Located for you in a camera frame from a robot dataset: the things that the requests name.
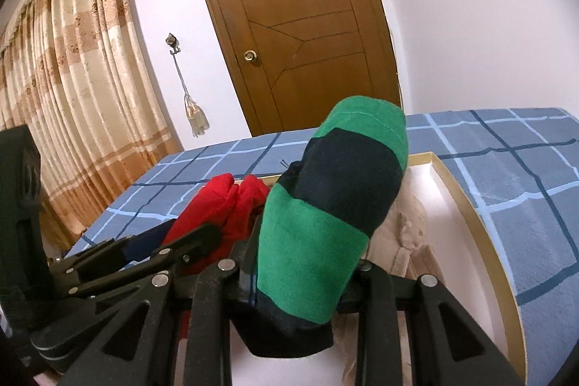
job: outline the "wooden door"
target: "wooden door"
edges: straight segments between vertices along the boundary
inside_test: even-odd
[[[400,104],[380,0],[207,1],[254,135],[318,126],[351,95]]]

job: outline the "white wall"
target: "white wall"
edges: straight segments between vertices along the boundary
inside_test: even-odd
[[[4,28],[18,0],[0,9]],[[383,0],[407,113],[560,106],[579,115],[579,0]],[[249,136],[205,0],[134,0],[154,82],[184,148]],[[164,39],[211,128],[193,138]]]
[[[564,107],[579,115],[579,0],[383,0],[407,113]]]
[[[134,0],[132,12],[142,33],[165,105],[185,149],[250,137],[247,122],[205,0]],[[193,137],[185,115],[183,89],[165,38],[171,32],[181,46],[177,61],[187,89],[205,111],[211,128]]]

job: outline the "cardboard box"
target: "cardboard box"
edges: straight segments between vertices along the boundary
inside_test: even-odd
[[[427,212],[426,237],[447,288],[526,381],[525,336],[515,295],[485,226],[461,186],[434,153],[409,157],[412,191]],[[262,178],[273,186],[279,175]],[[232,376],[238,386],[342,384],[343,358],[330,348],[307,358],[257,358],[232,326]]]

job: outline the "bed sheet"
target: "bed sheet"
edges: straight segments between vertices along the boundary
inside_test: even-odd
[[[432,151],[477,209],[519,305],[528,384],[546,386],[579,338],[579,121],[563,109],[407,116],[410,153]],[[212,176],[284,172],[314,129],[167,156],[124,192],[71,254],[177,217]]]

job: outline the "beige patterned curtain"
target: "beige patterned curtain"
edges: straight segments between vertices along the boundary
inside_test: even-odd
[[[127,0],[22,0],[0,37],[0,130],[27,123],[54,231],[77,239],[177,144]]]

